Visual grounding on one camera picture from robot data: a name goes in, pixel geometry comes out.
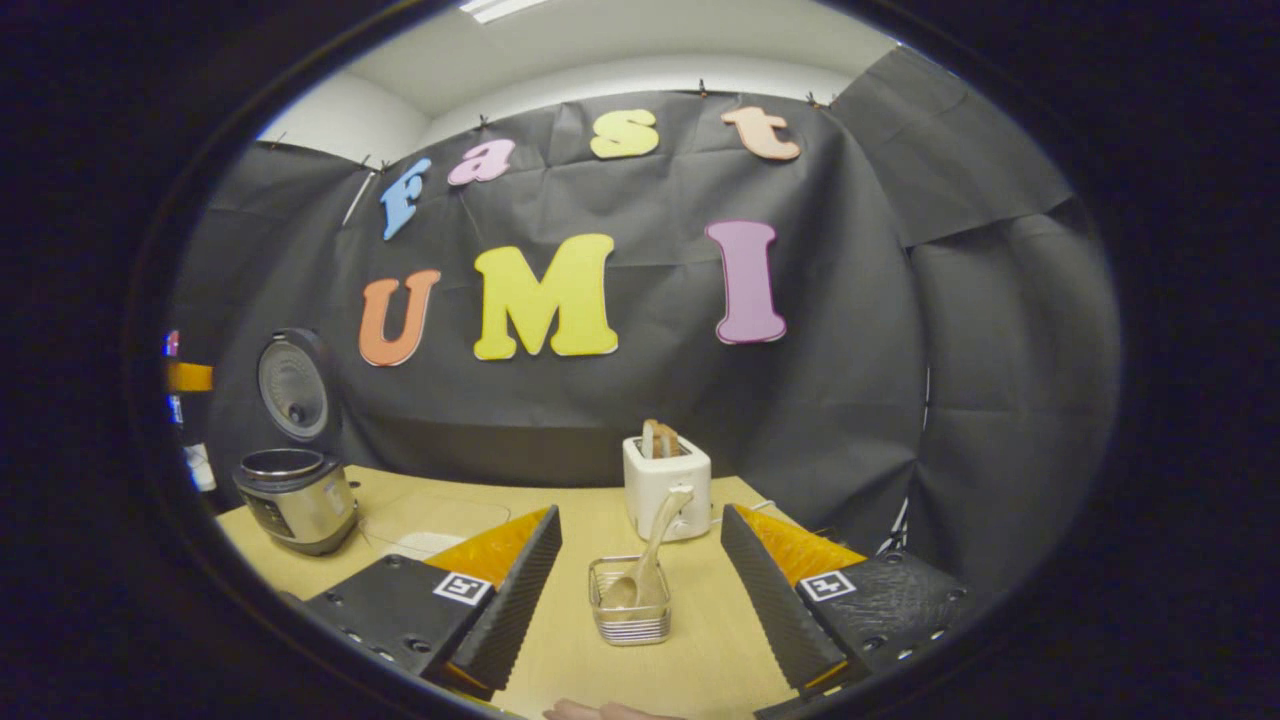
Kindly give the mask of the computer monitor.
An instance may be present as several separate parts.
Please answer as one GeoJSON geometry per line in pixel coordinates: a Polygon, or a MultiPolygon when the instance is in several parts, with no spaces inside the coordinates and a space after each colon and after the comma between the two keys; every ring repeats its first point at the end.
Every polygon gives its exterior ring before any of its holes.
{"type": "Polygon", "coordinates": [[[178,329],[166,333],[163,354],[165,357],[166,404],[170,419],[177,427],[182,428],[184,415],[180,400],[182,392],[178,389],[180,375],[180,332],[178,329]]]}

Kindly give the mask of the wooden spoon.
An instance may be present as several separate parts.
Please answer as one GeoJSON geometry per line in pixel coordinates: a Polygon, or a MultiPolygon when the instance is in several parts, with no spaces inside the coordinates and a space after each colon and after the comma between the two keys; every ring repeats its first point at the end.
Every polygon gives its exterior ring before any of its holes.
{"type": "Polygon", "coordinates": [[[692,488],[687,486],[669,489],[658,507],[644,552],[602,596],[605,610],[634,611],[657,606],[663,591],[659,578],[659,548],[671,523],[691,501],[692,488]]]}

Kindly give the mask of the black backdrop cloth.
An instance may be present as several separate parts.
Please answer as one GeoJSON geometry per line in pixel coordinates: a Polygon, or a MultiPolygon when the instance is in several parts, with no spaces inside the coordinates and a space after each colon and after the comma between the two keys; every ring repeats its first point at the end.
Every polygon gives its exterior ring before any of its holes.
{"type": "Polygon", "coordinates": [[[256,378],[315,332],[332,447],[410,475],[616,486],[671,424],[791,518],[983,593],[1060,544],[1108,442],[1121,323],[1103,245],[1028,135],[905,49],[828,109],[640,92],[503,118],[370,173],[251,147],[169,327],[227,482],[284,436],[256,378]]]}

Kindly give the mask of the ceiling light panel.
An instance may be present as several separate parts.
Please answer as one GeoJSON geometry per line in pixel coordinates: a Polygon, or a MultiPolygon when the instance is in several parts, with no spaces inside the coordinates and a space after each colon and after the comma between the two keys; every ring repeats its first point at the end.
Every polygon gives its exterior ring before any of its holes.
{"type": "Polygon", "coordinates": [[[550,0],[467,0],[466,3],[458,5],[458,10],[471,17],[477,23],[486,26],[549,1],[550,0]]]}

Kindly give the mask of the metal wire chopstick holder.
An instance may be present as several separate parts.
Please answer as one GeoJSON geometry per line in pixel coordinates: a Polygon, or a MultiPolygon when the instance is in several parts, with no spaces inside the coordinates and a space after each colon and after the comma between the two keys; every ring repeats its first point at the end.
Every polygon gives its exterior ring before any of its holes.
{"type": "Polygon", "coordinates": [[[657,565],[658,594],[648,606],[623,609],[607,606],[604,600],[612,585],[639,560],[634,556],[595,559],[588,565],[588,597],[596,630],[612,646],[659,644],[672,628],[669,584],[666,570],[657,565]]]}

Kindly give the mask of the white toaster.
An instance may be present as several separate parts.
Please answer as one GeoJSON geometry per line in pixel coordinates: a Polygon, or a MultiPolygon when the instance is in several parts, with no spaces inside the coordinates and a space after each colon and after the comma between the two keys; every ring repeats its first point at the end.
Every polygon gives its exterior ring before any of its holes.
{"type": "Polygon", "coordinates": [[[672,488],[687,487],[692,497],[668,525],[663,541],[690,541],[710,530],[710,457],[685,438],[680,455],[648,457],[643,438],[623,441],[623,492],[628,520],[637,536],[648,541],[657,511],[672,488]]]}

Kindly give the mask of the silver black rice cooker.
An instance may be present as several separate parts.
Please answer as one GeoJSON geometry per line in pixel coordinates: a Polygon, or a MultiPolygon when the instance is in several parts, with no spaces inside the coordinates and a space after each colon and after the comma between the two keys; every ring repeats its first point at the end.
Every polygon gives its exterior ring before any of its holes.
{"type": "Polygon", "coordinates": [[[255,379],[274,434],[241,455],[236,488],[276,543],[332,553],[357,520],[339,452],[343,400],[332,354],[315,331],[280,328],[259,354],[255,379]]]}

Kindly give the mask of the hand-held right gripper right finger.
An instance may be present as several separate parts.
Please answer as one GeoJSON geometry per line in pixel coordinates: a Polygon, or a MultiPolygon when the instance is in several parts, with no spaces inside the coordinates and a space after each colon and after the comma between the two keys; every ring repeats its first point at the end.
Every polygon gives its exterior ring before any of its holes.
{"type": "Polygon", "coordinates": [[[739,503],[724,506],[719,542],[804,700],[911,662],[977,602],[968,584],[902,550],[864,556],[739,503]]]}

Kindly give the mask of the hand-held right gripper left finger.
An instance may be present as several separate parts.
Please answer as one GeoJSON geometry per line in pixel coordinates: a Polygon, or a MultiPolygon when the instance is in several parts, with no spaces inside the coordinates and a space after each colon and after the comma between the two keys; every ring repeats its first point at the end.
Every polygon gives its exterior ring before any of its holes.
{"type": "Polygon", "coordinates": [[[378,662],[489,701],[508,685],[562,539],[550,505],[426,560],[388,553],[300,607],[378,662]]]}

